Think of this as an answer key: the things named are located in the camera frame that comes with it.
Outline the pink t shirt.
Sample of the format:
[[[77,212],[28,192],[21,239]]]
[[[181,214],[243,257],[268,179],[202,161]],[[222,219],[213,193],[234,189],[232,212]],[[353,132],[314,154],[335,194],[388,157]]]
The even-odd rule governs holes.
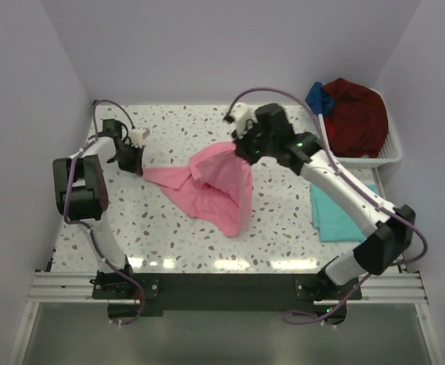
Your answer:
[[[182,167],[145,167],[143,179],[184,214],[214,224],[226,237],[239,236],[250,224],[253,176],[232,142],[211,144]]]

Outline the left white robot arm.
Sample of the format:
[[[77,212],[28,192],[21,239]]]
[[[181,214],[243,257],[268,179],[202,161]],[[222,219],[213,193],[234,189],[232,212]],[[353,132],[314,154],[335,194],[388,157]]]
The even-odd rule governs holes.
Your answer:
[[[107,218],[110,198],[104,168],[116,163],[122,171],[142,175],[147,129],[128,128],[116,119],[103,120],[100,132],[69,156],[52,163],[56,207],[67,225],[78,227],[89,241],[99,275],[113,275],[110,290],[119,298],[134,294],[136,280]]]

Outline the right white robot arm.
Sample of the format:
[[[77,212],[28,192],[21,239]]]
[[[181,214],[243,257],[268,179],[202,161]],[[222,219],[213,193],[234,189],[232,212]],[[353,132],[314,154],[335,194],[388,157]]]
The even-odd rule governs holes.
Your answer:
[[[336,298],[360,275],[381,275],[409,247],[415,212],[407,205],[397,208],[367,188],[335,162],[315,134],[296,133],[282,106],[270,103],[251,109],[240,103],[224,121],[235,126],[231,137],[238,157],[251,165],[263,157],[275,158],[326,193],[365,236],[360,245],[321,269],[317,288],[323,297]]]

